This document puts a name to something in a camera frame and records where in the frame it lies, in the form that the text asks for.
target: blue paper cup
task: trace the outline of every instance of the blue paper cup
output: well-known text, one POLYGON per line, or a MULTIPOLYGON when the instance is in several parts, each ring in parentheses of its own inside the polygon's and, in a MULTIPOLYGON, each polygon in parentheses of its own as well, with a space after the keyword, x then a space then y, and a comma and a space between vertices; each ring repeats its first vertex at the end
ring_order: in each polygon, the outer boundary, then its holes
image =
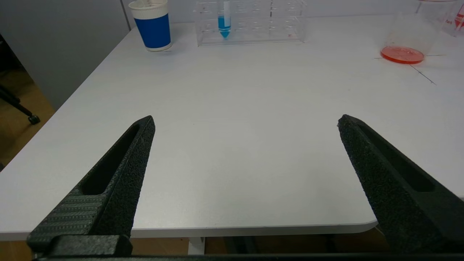
POLYGON ((168 0, 137 0, 129 8, 147 50, 156 52, 171 47, 168 0))

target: beaker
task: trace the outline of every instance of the beaker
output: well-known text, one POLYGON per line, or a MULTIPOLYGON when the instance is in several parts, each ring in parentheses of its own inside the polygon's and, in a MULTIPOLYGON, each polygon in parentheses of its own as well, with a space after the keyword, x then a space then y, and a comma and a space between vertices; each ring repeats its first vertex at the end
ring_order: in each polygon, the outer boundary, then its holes
POLYGON ((402 0, 380 54, 402 64, 424 60, 456 0, 402 0))

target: blue liquid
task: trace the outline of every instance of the blue liquid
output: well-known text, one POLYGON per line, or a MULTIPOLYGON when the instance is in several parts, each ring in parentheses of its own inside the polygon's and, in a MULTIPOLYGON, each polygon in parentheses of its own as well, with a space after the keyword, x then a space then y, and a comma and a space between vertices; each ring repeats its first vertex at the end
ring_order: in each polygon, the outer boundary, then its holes
POLYGON ((224 26, 224 16, 218 16, 218 27, 219 27, 219 32, 222 34, 222 37, 224 37, 224 39, 227 38, 229 34, 231 33, 231 27, 224 26))

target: black chair base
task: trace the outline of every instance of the black chair base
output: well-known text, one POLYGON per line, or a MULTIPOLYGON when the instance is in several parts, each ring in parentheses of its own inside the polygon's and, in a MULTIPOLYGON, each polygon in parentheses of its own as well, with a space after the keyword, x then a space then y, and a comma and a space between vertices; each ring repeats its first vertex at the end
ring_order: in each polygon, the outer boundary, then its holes
POLYGON ((28 109, 24 108, 20 103, 20 99, 14 96, 9 90, 0 85, 0 98, 4 101, 11 104, 16 109, 20 110, 22 113, 27 115, 27 119, 32 125, 35 125, 40 122, 40 119, 37 115, 32 114, 28 109))

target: white table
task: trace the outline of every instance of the white table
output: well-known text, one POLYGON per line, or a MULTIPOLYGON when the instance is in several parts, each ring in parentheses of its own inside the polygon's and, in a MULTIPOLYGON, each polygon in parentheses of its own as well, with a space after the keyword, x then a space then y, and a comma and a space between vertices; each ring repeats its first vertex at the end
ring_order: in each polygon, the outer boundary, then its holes
POLYGON ((364 120, 464 197, 462 39, 379 59, 388 16, 309 19, 308 41, 149 53, 131 31, 0 174, 0 240, 23 240, 136 120, 156 134, 133 237, 356 233, 376 225, 337 129, 364 120))

